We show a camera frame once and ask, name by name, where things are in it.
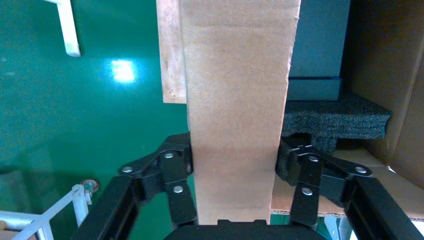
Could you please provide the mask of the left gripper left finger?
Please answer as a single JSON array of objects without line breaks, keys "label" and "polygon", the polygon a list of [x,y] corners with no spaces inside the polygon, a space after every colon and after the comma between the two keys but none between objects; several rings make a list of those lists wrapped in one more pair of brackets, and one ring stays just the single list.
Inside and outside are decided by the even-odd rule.
[{"label": "left gripper left finger", "polygon": [[126,240],[142,207],[166,193],[173,226],[166,239],[189,240],[198,216],[187,184],[192,164],[190,134],[168,136],[153,153],[121,167],[71,238]]}]

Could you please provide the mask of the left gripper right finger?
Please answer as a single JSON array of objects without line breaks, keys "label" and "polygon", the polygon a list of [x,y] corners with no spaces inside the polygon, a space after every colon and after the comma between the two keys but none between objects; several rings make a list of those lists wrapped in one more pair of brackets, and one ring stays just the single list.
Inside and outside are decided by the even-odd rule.
[{"label": "left gripper right finger", "polygon": [[423,235],[366,166],[312,145],[281,141],[275,173],[294,187],[289,224],[314,230],[319,199],[342,207],[360,240],[421,240]]}]

